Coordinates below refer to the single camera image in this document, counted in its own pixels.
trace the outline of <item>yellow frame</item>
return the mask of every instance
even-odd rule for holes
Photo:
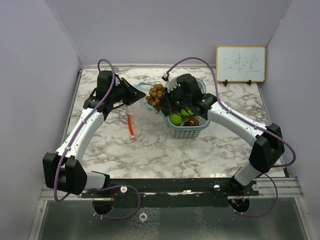
[[[267,60],[267,51],[265,46],[260,45],[221,45],[216,47],[216,56],[215,56],[215,62],[216,62],[216,79],[218,82],[224,82],[225,79],[219,80],[218,79],[218,48],[264,48],[264,79],[263,80],[251,80],[253,83],[262,83],[264,80],[266,80],[266,60]],[[229,80],[228,83],[246,83],[246,80]]]

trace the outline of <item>basket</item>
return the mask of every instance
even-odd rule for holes
[[[200,79],[196,79],[198,86],[203,94],[206,93],[206,85]],[[176,126],[170,122],[169,116],[166,117],[166,124],[170,128],[170,136],[174,139],[195,139],[199,133],[206,129],[210,121],[201,116],[195,116],[199,121],[199,126]]]

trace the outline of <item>gray wall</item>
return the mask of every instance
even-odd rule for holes
[[[298,176],[320,237],[320,1],[295,0],[267,47],[262,94],[297,153]],[[291,160],[288,150],[285,160]]]
[[[46,0],[83,63],[216,62],[218,45],[266,46],[291,0]]]
[[[79,59],[43,0],[0,7],[0,239],[27,239]]]

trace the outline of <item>metal frame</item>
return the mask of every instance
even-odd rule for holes
[[[115,66],[116,67],[123,67],[123,68],[131,68],[131,67],[159,68],[159,67],[167,67],[167,66],[171,66],[171,65],[170,64],[117,64]],[[181,67],[199,68],[199,67],[205,67],[205,66],[204,65],[195,65],[195,64],[182,64]],[[77,95],[77,91],[78,91],[79,84],[80,84],[82,70],[83,69],[91,69],[91,68],[93,68],[92,65],[80,66],[80,68],[79,68],[79,73],[78,73],[78,77],[76,80],[75,90],[74,90],[74,94],[72,97],[69,113],[67,116],[66,125],[63,130],[63,136],[62,136],[61,142],[64,141],[65,136],[68,131],[70,117],[71,117],[73,106],[74,106],[74,103],[76,100],[76,95]],[[265,106],[263,99],[262,99],[262,102],[264,104],[264,108],[265,108],[267,117],[270,120],[269,115],[268,115],[268,111],[267,111],[267,108]],[[307,206],[306,206],[304,198],[303,198],[304,195],[303,195],[303,191],[300,186],[299,180],[297,178],[292,178],[292,177],[275,177],[272,179],[276,183],[279,198],[295,198],[297,209],[298,209],[298,212],[299,212],[307,239],[308,240],[317,240],[318,239],[317,234],[316,234],[314,225],[312,223],[312,220],[308,214],[308,209],[307,209]],[[265,199],[265,198],[274,198],[275,197],[274,186],[268,178],[258,178],[258,179],[256,179],[256,184],[258,185],[259,195],[250,196],[249,198],[251,198],[251,199],[256,199],[256,198]],[[58,191],[59,198],[64,195],[65,195],[64,192]],[[236,196],[228,196],[229,199],[232,199],[234,197],[236,197]],[[92,201],[93,198],[82,198],[81,196],[71,194],[65,200],[66,201],[74,201],[74,200]],[[107,200],[110,200],[110,198],[94,198],[94,200],[95,201],[98,201],[98,200],[107,201]],[[48,201],[54,201],[53,190],[50,188],[47,188],[45,185],[43,185],[43,188],[42,188],[42,191],[40,194],[40,198],[39,198],[39,205],[37,208],[36,216],[33,221],[31,231],[30,231],[29,240],[39,239],[39,235],[40,235],[40,231],[41,231],[41,227],[42,227],[42,222],[43,222],[43,219],[45,216]]]

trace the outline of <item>floor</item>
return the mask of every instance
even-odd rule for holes
[[[166,70],[126,67],[120,68],[118,74],[135,86],[140,82],[164,83],[161,76]],[[201,79],[206,91],[215,94],[213,78],[207,68],[177,68],[174,71]],[[84,101],[96,87],[97,76],[97,69],[83,70],[67,135],[77,123]],[[257,122],[268,124],[257,84],[219,84],[218,89],[228,106]],[[159,116],[148,115],[143,123],[133,120],[137,139],[132,139],[127,112],[127,107],[114,110],[97,130],[81,162],[86,171],[102,172],[111,178],[215,178],[231,177],[248,161],[251,147],[217,123],[211,122],[194,140],[173,139],[164,122],[154,121]],[[270,174],[285,176],[279,168],[272,169]]]

